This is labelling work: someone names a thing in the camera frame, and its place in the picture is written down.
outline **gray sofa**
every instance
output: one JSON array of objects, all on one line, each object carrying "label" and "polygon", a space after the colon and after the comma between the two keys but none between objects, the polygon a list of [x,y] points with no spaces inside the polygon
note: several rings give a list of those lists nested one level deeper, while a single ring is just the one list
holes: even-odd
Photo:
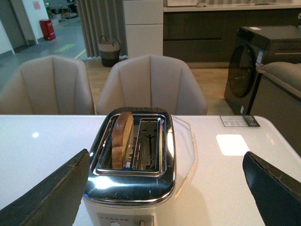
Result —
[{"label": "gray sofa", "polygon": [[274,62],[257,71],[262,78],[251,114],[270,120],[301,156],[301,64]]}]

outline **toaster slot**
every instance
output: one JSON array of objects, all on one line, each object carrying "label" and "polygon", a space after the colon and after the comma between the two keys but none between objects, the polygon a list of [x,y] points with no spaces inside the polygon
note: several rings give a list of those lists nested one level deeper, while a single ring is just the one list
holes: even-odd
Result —
[{"label": "toaster slot", "polygon": [[114,122],[106,131],[106,137],[99,145],[99,151],[101,152],[98,163],[95,168],[95,173],[155,173],[161,172],[162,163],[162,141],[164,119],[161,117],[134,117],[134,132],[133,137],[130,137],[132,142],[128,145],[125,161],[122,169],[112,168],[112,130]]},{"label": "toaster slot", "polygon": [[141,119],[133,160],[135,170],[154,170],[157,159],[158,120]]}]

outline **toaster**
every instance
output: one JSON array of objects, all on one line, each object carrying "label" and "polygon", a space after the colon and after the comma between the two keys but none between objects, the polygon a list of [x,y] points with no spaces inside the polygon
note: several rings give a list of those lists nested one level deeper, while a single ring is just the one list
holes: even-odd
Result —
[{"label": "toaster", "polygon": [[[112,168],[111,135],[122,112],[134,118],[123,168]],[[173,225],[176,181],[171,115],[160,108],[119,108],[101,125],[90,150],[84,204],[94,226]]]}]

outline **door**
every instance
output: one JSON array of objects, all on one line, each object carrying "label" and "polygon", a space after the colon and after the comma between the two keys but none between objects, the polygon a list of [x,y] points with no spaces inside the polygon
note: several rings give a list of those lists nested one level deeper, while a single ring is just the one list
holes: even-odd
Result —
[{"label": "door", "polygon": [[231,57],[228,72],[228,83],[234,96],[246,96],[255,81],[255,60],[252,50],[246,46],[238,46]]},{"label": "door", "polygon": [[27,46],[10,0],[0,0],[0,20],[15,52]]}]

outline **chair backrest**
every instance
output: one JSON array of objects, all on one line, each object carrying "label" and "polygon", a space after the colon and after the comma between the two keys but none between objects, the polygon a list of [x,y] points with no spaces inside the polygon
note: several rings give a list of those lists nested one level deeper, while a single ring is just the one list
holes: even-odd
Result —
[{"label": "chair backrest", "polygon": [[144,55],[112,67],[97,104],[97,114],[119,107],[160,107],[170,114],[205,115],[206,98],[187,64]]},{"label": "chair backrest", "polygon": [[1,114],[95,114],[85,64],[48,56],[25,62],[0,92]]}]

